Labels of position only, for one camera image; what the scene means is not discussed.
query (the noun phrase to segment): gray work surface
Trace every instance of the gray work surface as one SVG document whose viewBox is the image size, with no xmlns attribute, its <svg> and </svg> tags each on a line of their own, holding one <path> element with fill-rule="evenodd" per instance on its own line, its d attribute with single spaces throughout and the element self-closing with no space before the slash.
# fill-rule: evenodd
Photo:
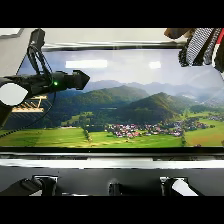
<svg viewBox="0 0 224 224">
<path fill-rule="evenodd" d="M 32 175 L 58 176 L 57 193 L 108 195 L 117 180 L 137 194 L 161 195 L 160 177 L 188 177 L 189 184 L 205 196 L 224 196 L 224 169 L 71 169 L 0 166 L 0 191 Z"/>
</svg>

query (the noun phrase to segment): village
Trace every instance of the village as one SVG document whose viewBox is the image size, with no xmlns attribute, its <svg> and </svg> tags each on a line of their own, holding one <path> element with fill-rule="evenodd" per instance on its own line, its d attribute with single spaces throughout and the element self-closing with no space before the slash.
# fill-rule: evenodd
<svg viewBox="0 0 224 224">
<path fill-rule="evenodd" d="M 158 123 L 158 124 L 111 124 L 105 129 L 107 132 L 113 133 L 118 138 L 134 138 L 141 136 L 160 135 L 167 134 L 175 137 L 183 135 L 184 131 L 194 131 L 198 129 L 214 128 L 215 125 L 207 125 L 199 122 L 199 118 L 192 117 L 186 120 L 175 121 L 170 123 Z"/>
</svg>

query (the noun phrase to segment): screen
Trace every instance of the screen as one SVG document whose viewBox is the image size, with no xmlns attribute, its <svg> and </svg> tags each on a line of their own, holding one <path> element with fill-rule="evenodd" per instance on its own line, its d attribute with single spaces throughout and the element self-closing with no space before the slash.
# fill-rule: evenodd
<svg viewBox="0 0 224 224">
<path fill-rule="evenodd" d="M 169 148 L 224 144 L 224 82 L 211 65 L 181 67 L 178 49 L 44 52 L 53 71 L 90 76 L 85 89 L 58 92 L 49 114 L 0 146 Z M 18 75 L 35 74 L 25 57 Z M 28 125 L 53 94 L 13 108 L 1 133 Z"/>
</svg>

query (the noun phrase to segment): black border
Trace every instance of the black border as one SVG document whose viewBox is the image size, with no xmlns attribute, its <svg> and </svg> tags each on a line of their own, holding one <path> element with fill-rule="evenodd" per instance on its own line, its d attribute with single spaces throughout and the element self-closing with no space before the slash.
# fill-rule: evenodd
<svg viewBox="0 0 224 224">
<path fill-rule="evenodd" d="M 43 52 L 53 52 L 53 51 L 80 51 L 80 50 L 124 50 L 124 49 L 182 49 L 184 42 L 111 42 L 109 44 L 104 44 L 103 42 L 96 43 L 83 43 L 80 45 L 68 45 L 63 46 L 63 44 L 53 44 L 51 47 L 43 47 Z M 66 147 L 7 147 L 0 146 L 1 153 L 77 153 L 77 154 L 127 154 L 135 155 L 144 154 L 152 156 L 162 155 L 162 156 L 173 156 L 173 155 L 224 155 L 224 147 L 172 147 L 172 148 L 66 148 Z"/>
</svg>

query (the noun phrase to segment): landscape image on screen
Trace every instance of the landscape image on screen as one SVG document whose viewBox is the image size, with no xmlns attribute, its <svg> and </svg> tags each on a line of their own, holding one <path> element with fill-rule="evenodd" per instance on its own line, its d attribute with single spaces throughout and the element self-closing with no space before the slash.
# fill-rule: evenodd
<svg viewBox="0 0 224 224">
<path fill-rule="evenodd" d="M 224 145 L 224 81 L 211 65 L 181 67 L 178 49 L 44 52 L 53 71 L 90 76 L 0 146 L 169 148 Z M 17 75 L 35 74 L 25 57 Z M 14 108 L 0 134 L 43 116 L 53 94 Z"/>
</svg>

